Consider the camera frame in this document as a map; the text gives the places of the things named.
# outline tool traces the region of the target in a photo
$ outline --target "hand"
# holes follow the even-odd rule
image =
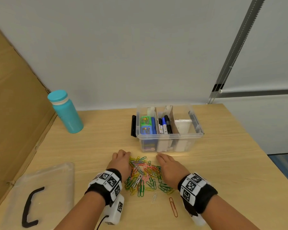
[[[120,149],[118,153],[113,153],[112,160],[107,169],[117,169],[122,175],[122,183],[127,180],[131,174],[131,166],[129,165],[130,152]]]
[[[170,187],[178,189],[178,183],[184,176],[190,174],[189,170],[169,155],[158,153],[156,158],[161,166],[164,182]]]

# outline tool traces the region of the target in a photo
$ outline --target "white container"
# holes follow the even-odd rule
[[[175,134],[141,134],[140,119],[142,116],[158,118],[168,115]],[[180,134],[174,120],[192,120],[188,131]],[[139,105],[137,107],[136,136],[140,140],[143,152],[185,152],[189,151],[195,141],[204,135],[191,105]]]

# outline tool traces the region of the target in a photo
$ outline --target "pile of paper clips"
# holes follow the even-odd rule
[[[164,183],[161,175],[161,167],[151,165],[145,157],[130,158],[132,167],[130,177],[125,181],[125,189],[130,195],[138,193],[138,197],[144,196],[144,191],[156,191],[157,187],[164,193],[171,194],[175,190]]]

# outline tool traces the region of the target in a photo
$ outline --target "left hand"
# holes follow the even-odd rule
[[[120,149],[118,153],[113,153],[112,160],[107,169],[117,169],[122,175],[122,183],[127,180],[131,174],[131,166],[129,165],[129,157],[131,152],[125,152]]]

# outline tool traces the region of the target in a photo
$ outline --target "forearm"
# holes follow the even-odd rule
[[[211,198],[201,215],[212,230],[259,230],[218,195]]]
[[[105,200],[99,193],[88,192],[55,230],[92,230],[95,228],[104,207]]]

